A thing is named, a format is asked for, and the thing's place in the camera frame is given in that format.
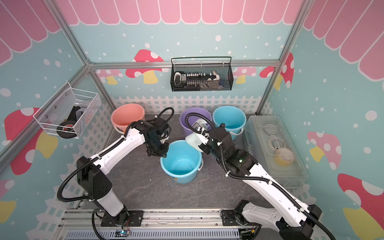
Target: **pink bucket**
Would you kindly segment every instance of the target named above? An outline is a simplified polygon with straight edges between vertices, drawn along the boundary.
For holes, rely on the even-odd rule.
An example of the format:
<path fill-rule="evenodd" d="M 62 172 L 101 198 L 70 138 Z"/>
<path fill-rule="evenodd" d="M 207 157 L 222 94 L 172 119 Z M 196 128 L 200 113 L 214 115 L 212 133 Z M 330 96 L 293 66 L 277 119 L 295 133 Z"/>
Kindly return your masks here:
<path fill-rule="evenodd" d="M 144 116 L 145 111 L 141 105 L 136 103 L 129 103 L 120 106 L 115 111 L 113 111 L 111 115 L 111 122 L 116 131 L 124 134 L 124 131 L 127 129 L 127 126 L 131 122 L 139 121 L 140 119 L 145 120 Z"/>

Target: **white wire basket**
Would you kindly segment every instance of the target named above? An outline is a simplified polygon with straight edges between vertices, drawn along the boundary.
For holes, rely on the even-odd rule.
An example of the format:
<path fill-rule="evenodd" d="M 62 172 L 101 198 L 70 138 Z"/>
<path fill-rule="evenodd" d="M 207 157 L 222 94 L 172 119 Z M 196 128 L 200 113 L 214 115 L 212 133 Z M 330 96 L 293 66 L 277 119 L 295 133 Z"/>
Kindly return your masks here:
<path fill-rule="evenodd" d="M 67 121 L 73 106 L 86 109 L 75 124 L 69 124 L 65 127 L 60 126 L 60 124 Z M 98 93 L 72 88 L 70 83 L 66 82 L 33 115 L 33 118 L 47 134 L 59 136 L 58 132 L 70 132 L 74 136 L 71 138 L 78 139 L 92 121 L 100 106 L 101 100 Z"/>

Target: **purple bucket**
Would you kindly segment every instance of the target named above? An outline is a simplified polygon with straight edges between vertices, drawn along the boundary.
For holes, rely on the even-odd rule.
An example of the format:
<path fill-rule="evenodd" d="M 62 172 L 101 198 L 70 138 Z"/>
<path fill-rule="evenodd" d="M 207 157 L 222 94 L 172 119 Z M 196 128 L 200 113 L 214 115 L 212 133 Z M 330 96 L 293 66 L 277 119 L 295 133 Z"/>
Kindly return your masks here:
<path fill-rule="evenodd" d="M 204 109 L 204 108 L 197 108 L 197 107 L 194 107 L 194 108 L 189 108 L 187 110 L 185 110 L 181 115 L 180 115 L 180 124 L 181 126 L 183 127 L 183 130 L 184 130 L 184 135 L 185 136 L 188 136 L 192 133 L 192 131 L 187 127 L 187 125 L 185 124 L 185 116 L 188 114 L 188 113 L 200 113 L 201 115 L 207 117 L 209 120 L 212 121 L 212 116 L 211 114 L 208 112 L 208 110 Z M 194 124 L 197 119 L 199 119 L 199 117 L 195 117 L 195 116 L 191 116 L 189 117 L 188 119 L 188 122 L 189 124 Z"/>

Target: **mesh basket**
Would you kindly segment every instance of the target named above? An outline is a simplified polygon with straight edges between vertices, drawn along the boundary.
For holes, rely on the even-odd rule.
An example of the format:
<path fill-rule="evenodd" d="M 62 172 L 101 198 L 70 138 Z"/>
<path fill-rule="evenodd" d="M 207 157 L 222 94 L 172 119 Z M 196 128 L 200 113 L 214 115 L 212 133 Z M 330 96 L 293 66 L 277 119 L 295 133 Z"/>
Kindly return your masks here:
<path fill-rule="evenodd" d="M 65 128 L 66 132 L 73 132 L 75 138 L 79 138 L 101 106 L 98 93 L 72 88 L 67 82 L 33 117 L 47 134 L 58 136 L 58 131 L 65 132 L 58 127 L 68 119 L 73 106 L 86 108 L 76 124 Z"/>
<path fill-rule="evenodd" d="M 172 58 L 172 91 L 232 90 L 231 57 Z"/>

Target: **black wire basket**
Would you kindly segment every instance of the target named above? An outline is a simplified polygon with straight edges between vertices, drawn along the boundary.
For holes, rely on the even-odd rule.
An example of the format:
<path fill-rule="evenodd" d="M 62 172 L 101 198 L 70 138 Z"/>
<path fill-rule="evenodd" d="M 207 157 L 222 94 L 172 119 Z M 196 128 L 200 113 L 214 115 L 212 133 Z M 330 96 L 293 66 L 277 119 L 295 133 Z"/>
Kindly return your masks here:
<path fill-rule="evenodd" d="M 232 90 L 231 60 L 231 57 L 172 58 L 172 91 Z"/>

